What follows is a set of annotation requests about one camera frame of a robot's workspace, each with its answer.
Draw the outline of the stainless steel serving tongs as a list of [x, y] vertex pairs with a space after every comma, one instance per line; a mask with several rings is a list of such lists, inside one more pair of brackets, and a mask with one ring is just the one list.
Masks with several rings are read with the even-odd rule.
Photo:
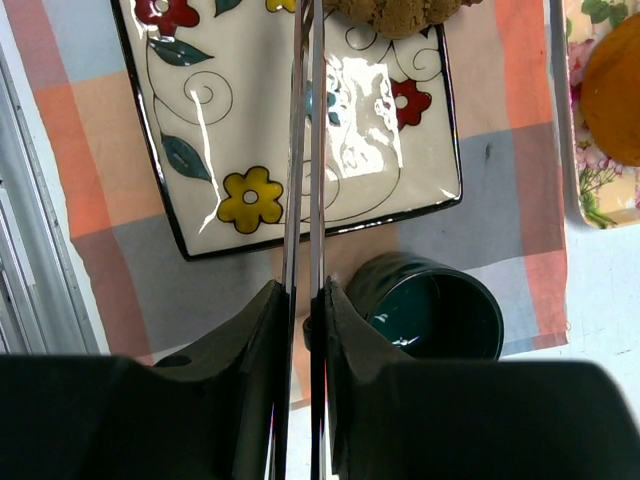
[[291, 73], [290, 147], [285, 210], [282, 284], [286, 293], [284, 326], [285, 373], [282, 392], [274, 403], [270, 479], [286, 477], [288, 423], [297, 298], [297, 275], [303, 202], [309, 203], [311, 338], [311, 463], [310, 477], [327, 477], [326, 340], [325, 340], [325, 202], [326, 173], [326, 58], [324, 5], [299, 1], [294, 22]]

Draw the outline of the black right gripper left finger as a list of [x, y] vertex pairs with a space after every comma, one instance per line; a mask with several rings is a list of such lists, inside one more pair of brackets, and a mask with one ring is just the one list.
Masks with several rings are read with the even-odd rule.
[[281, 479], [283, 286], [152, 366], [124, 356], [5, 355], [5, 479]]

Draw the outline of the brown chocolate croissant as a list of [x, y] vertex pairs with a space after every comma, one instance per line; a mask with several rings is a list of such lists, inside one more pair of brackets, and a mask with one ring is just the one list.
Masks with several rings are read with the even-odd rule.
[[399, 40], [446, 22], [462, 7], [480, 3], [481, 0], [338, 0], [324, 1], [323, 5], [354, 24], [368, 25], [385, 38]]

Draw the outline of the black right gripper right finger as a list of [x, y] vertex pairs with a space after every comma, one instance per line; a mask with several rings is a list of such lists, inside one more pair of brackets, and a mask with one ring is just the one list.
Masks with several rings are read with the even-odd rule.
[[639, 432], [581, 361], [430, 361], [322, 295], [331, 468], [342, 479], [635, 479]]

